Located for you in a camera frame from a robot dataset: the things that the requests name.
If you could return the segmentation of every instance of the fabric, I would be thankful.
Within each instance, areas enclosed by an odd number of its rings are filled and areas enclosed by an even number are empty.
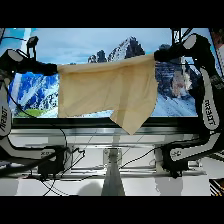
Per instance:
[[[59,118],[114,110],[110,119],[134,134],[154,110],[154,54],[116,62],[58,65]]]

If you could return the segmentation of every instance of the grass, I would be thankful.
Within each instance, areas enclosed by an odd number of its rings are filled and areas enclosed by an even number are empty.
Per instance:
[[[26,113],[34,116],[39,117],[41,114],[45,113],[47,110],[39,110],[39,109],[27,109],[25,110]],[[29,117],[27,114],[20,112],[17,117]]]

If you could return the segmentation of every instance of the mountain image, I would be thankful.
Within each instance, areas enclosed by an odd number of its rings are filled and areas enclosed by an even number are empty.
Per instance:
[[[160,49],[169,48],[161,45]],[[108,56],[103,49],[96,55],[90,55],[86,63],[103,63],[118,61],[135,56],[145,55],[145,50],[135,37],[129,37],[116,47]],[[158,81],[158,98],[152,117],[156,116],[197,116],[194,98],[188,93],[189,88],[197,85],[199,75],[189,66],[178,65],[181,59],[156,63],[156,80]],[[43,76],[26,73],[22,75],[17,102],[23,110],[38,110],[37,117],[56,118],[58,114],[58,89],[60,75]],[[113,111],[103,111],[77,117],[109,117]],[[15,111],[15,117],[21,113]]]

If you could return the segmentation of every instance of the blue sky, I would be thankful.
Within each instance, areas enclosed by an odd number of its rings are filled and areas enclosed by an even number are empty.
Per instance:
[[[5,36],[23,38],[24,28],[7,28]],[[194,28],[191,33],[205,36],[211,42],[207,28]],[[45,63],[87,63],[88,57],[104,50],[106,57],[130,36],[136,37],[147,54],[161,44],[171,45],[169,28],[32,28],[31,36],[38,36],[37,59]],[[4,39],[0,55],[7,48],[20,48],[20,40]]]

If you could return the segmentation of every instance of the tan cloth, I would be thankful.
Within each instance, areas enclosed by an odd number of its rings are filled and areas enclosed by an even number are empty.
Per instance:
[[[114,110],[110,119],[134,134],[154,110],[154,54],[116,62],[58,65],[59,118]]]

